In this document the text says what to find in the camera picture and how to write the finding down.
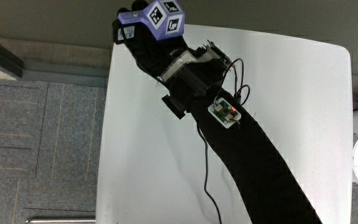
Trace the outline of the person's right hand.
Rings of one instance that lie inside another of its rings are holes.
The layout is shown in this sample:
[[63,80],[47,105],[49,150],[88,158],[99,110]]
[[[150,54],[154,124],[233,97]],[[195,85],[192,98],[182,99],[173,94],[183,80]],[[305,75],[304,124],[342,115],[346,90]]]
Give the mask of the person's right hand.
[[216,93],[230,60],[212,42],[191,49],[183,38],[185,13],[177,1],[134,1],[113,22],[114,43],[124,44],[137,66],[169,90],[163,102],[178,117],[191,102]]

